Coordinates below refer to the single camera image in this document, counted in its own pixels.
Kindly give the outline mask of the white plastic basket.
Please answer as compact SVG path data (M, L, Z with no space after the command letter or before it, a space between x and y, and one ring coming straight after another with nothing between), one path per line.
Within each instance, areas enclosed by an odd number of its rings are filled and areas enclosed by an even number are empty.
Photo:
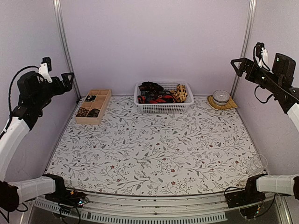
M134 104L140 113L185 113L193 103L186 82L147 81L135 85Z

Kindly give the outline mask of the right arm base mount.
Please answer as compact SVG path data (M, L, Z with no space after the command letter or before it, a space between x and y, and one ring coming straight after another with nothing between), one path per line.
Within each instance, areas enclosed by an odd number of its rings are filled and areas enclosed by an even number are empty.
M237 187L226 188L224 197L229 208L263 202L266 199L265 194L256 189L241 189Z

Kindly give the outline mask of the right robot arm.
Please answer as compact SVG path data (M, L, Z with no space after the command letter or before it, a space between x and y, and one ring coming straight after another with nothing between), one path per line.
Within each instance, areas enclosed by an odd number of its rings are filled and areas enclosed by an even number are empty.
M287 114L296 128L299 127L299 89L292 86L296 62L289 56L276 53L271 71L260 67L258 63L238 58L231 60L230 64L241 77L257 84L258 87L268 90L278 101L283 112ZM256 175L249 177L242 200L252 203L261 193L271 192L284 196L299 198L299 175Z

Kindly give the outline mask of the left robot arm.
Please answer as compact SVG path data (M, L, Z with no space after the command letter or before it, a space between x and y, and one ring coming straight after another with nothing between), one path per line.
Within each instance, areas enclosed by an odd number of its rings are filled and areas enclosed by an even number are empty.
M74 74L64 73L61 77L50 77L51 67L46 63L22 68L13 77L19 89L18 105L9 105L9 118L0 133L0 207L7 211L17 210L25 201L42 195L51 195L60 203L69 199L70 191L62 177L43 175L36 179L6 182L6 172L23 138L33 129L42 117L43 109L54 96L62 95L72 89Z

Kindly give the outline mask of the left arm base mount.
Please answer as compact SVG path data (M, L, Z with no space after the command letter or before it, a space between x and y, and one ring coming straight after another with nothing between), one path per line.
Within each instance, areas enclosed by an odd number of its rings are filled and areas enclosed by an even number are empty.
M56 187L54 193L46 194L45 199L71 207L82 208L89 202L87 195L76 190L68 190L64 186Z

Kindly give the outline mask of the dark floral tie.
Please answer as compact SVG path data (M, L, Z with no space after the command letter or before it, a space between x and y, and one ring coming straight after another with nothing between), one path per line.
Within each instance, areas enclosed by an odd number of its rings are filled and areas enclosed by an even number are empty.
M141 96L146 96L146 97L159 97L159 96L165 96L165 95L173 96L170 93L170 91L166 91L166 90L163 90L161 92L143 92L143 91L141 92Z

